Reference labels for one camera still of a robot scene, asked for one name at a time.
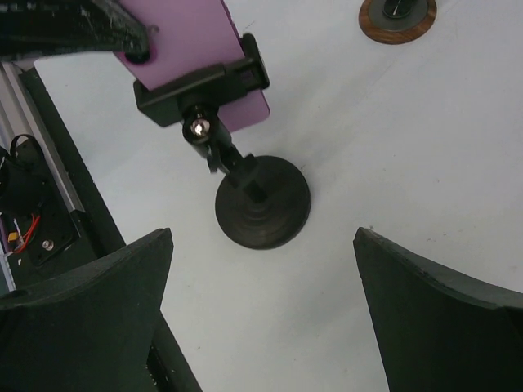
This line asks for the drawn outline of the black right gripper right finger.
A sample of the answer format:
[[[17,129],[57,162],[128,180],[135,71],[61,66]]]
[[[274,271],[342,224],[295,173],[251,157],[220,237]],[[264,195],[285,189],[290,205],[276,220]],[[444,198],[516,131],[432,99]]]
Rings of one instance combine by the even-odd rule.
[[[370,229],[353,241],[391,391],[520,391],[522,295]]]

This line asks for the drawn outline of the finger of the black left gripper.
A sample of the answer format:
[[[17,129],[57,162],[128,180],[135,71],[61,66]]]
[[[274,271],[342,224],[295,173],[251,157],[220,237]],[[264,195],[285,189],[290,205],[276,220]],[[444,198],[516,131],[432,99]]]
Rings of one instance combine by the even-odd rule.
[[[2,1],[1,61],[110,51],[144,60],[147,28],[119,1]]]

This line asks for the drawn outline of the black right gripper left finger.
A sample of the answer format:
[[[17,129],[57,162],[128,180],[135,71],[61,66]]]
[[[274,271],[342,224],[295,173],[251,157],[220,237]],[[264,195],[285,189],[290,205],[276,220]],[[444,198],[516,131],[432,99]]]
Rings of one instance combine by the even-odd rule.
[[[170,229],[1,299],[3,391],[152,391]]]

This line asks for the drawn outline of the purple smartphone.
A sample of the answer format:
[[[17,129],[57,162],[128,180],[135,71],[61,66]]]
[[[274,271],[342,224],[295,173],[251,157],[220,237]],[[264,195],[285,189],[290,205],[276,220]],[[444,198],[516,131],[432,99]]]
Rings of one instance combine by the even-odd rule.
[[[161,127],[181,121],[172,98],[145,106],[141,98],[194,71],[213,65],[229,65],[244,57],[240,37],[223,1],[129,0],[123,8],[150,32],[150,59],[133,64],[123,53],[116,56],[136,78],[135,97],[139,110]]]

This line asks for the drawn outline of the black ball-joint phone stand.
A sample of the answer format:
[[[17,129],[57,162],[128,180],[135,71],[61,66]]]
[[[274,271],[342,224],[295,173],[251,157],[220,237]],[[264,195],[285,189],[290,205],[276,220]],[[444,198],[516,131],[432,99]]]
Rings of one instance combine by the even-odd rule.
[[[240,39],[243,57],[196,69],[150,90],[133,83],[136,106],[161,127],[181,123],[182,135],[212,173],[222,172],[215,215],[223,233],[242,247],[274,249],[302,230],[311,192],[302,172],[283,158],[248,154],[235,147],[219,109],[264,90],[270,80],[254,36]]]

